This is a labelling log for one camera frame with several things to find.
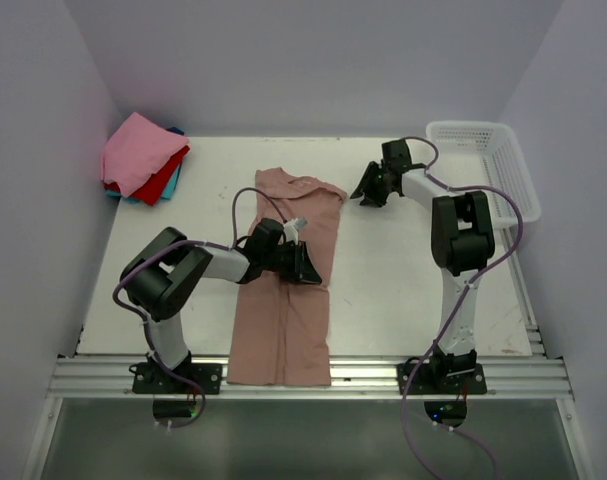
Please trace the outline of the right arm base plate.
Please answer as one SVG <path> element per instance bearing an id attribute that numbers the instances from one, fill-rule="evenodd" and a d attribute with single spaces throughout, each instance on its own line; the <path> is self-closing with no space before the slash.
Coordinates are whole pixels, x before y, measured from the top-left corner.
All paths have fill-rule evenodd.
<path id="1" fill-rule="evenodd" d="M 422 363 L 408 389 L 409 395 L 484 395 L 488 392 L 482 366 L 472 354 L 437 354 Z"/>

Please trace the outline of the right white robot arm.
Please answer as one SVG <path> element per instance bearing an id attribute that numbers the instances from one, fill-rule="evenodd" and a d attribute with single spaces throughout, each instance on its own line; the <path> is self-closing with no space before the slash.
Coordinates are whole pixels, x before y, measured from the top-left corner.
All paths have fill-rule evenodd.
<path id="1" fill-rule="evenodd" d="M 495 254 L 487 195 L 446 185 L 412 160 L 409 140 L 382 144 L 351 194 L 362 206 L 381 208 L 388 196 L 407 197 L 431 214 L 430 248 L 442 275 L 441 322 L 424 359 L 397 366 L 399 389 L 407 394 L 453 394 L 466 387 L 485 393 L 474 334 L 479 274 Z"/>

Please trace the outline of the dusty pink printed t shirt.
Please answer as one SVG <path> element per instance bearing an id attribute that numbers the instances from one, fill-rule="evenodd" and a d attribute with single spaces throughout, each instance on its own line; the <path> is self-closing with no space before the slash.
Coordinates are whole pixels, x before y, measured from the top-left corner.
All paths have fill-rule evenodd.
<path id="1" fill-rule="evenodd" d="M 340 210 L 347 193 L 315 177 L 295 177 L 280 167 L 258 170 L 256 226 L 263 218 L 303 217 L 299 239 L 307 244 L 322 283 L 292 285 L 272 272 L 239 288 L 227 381 L 241 385 L 294 387 L 331 384 L 330 294 Z"/>

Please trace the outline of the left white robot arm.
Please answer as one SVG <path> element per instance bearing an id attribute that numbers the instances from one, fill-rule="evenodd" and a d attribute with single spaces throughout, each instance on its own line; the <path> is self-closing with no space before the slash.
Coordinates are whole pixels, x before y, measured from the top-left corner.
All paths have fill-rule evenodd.
<path id="1" fill-rule="evenodd" d="M 183 336 L 181 311 L 199 281 L 247 284 L 265 272 L 294 285 L 320 285 L 299 231 L 299 217 L 282 223 L 263 218 L 231 247 L 189 240 L 174 227 L 162 230 L 122 271 L 112 293 L 120 308 L 141 317 L 148 357 L 158 365 L 155 379 L 168 392 L 184 390 L 191 357 Z"/>

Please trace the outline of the red t shirt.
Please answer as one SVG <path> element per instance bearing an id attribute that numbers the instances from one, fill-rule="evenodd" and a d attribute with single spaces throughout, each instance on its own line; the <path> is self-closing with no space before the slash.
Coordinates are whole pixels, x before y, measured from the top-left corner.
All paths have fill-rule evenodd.
<path id="1" fill-rule="evenodd" d="M 154 206 L 165 200 L 167 190 L 176 189 L 176 172 L 189 152 L 187 144 L 177 142 L 149 150 L 132 146 L 105 158 L 103 188 L 122 199 Z"/>

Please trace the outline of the teal t shirt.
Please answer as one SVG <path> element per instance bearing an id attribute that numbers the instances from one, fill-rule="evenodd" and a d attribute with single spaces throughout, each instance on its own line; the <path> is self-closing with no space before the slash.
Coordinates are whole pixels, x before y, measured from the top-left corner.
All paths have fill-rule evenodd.
<path id="1" fill-rule="evenodd" d="M 154 206 L 160 200 L 170 200 L 178 184 L 183 159 L 188 152 L 188 146 L 178 151 L 142 187 L 130 197 L 124 197 L 124 200 L 129 203 L 143 203 L 147 206 Z"/>

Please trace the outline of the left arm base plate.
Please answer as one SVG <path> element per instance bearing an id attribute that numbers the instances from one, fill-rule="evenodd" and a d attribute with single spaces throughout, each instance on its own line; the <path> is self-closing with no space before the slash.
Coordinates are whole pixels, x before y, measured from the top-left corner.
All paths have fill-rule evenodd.
<path id="1" fill-rule="evenodd" d="M 223 365 L 219 363 L 187 362 L 168 374 L 154 360 L 147 360 L 130 365 L 128 370 L 134 376 L 135 394 L 197 394 L 196 384 L 206 395 L 218 395 L 223 378 Z"/>

